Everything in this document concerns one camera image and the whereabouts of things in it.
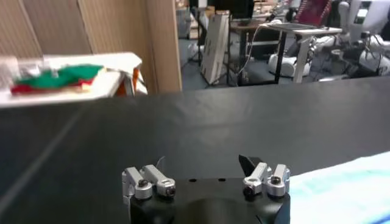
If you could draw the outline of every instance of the black table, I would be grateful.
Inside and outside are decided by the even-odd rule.
[[[0,110],[0,207],[33,173],[0,223],[127,223],[121,171],[163,155],[169,177],[228,178],[239,153],[296,175],[385,152],[389,96],[381,77]]]

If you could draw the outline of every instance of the white robot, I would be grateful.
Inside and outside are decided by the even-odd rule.
[[[390,59],[386,56],[389,55],[390,41],[383,41],[380,35],[390,20],[390,0],[342,1],[339,3],[338,12],[343,32],[339,35],[313,38],[309,55],[320,52],[324,47],[336,46],[342,60],[358,67],[355,70],[358,75],[349,77],[390,74]],[[270,71],[276,69],[276,61],[277,55],[272,55],[269,60]],[[281,75],[292,77],[296,68],[295,62],[296,57],[283,57]],[[303,75],[308,75],[309,72],[310,63],[307,63]]]

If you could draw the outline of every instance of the desk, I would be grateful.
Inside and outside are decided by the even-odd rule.
[[[168,177],[228,178],[240,153],[297,175],[385,152],[389,95],[376,77],[2,109],[0,205],[46,159],[0,223],[127,223],[122,170],[163,155]]]
[[[251,40],[253,38],[247,34],[251,30],[255,31],[263,23],[265,23],[265,21],[257,19],[235,19],[231,22],[230,29],[236,30],[240,34],[238,59],[239,70],[241,70],[247,60],[247,40]],[[277,43],[278,41],[259,41],[254,42],[253,45],[272,45]],[[243,85],[243,72],[238,74],[237,84],[238,86]]]
[[[101,55],[78,55],[78,56],[46,56],[44,59],[21,61],[23,63],[47,63],[53,68],[63,65],[95,64],[118,71],[103,72],[98,74],[91,89],[87,92],[77,93],[74,91],[62,91],[57,93],[34,94],[31,96],[13,96],[9,89],[0,90],[0,108],[23,107],[50,103],[76,102],[81,100],[93,100],[101,97],[114,96],[124,77],[133,74],[134,68],[139,68],[142,61],[133,53],[101,54]],[[137,90],[147,93],[144,85],[138,81]]]
[[[287,33],[293,33],[293,34],[298,34],[302,36],[302,39],[300,40],[300,49],[297,57],[297,67],[294,73],[294,78],[293,82],[294,83],[301,83],[302,82],[302,77],[303,77],[303,69],[306,64],[307,60],[307,52],[309,51],[309,44],[313,36],[315,35],[322,35],[322,34],[336,34],[336,33],[341,33],[342,29],[340,28],[332,28],[329,27],[323,28],[323,29],[308,29],[308,30],[288,30],[288,29],[282,29],[279,27],[273,27],[269,26],[267,24],[262,24],[260,26],[261,28],[264,29],[272,29],[272,30],[277,30],[281,31],[281,43],[279,46],[278,50],[278,62],[277,62],[277,68],[276,68],[276,73],[275,76],[278,77],[280,76],[280,68],[282,67],[282,59],[283,59],[283,53],[285,49],[285,41],[286,41],[286,34]]]

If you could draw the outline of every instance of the orange object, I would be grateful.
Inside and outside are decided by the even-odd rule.
[[[133,79],[132,79],[134,92],[136,92],[137,90],[137,81],[139,76],[140,76],[140,70],[138,70],[138,68],[134,68]]]

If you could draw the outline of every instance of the metal stand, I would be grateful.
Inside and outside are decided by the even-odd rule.
[[[200,67],[201,61],[200,61],[200,10],[197,8],[197,64]]]

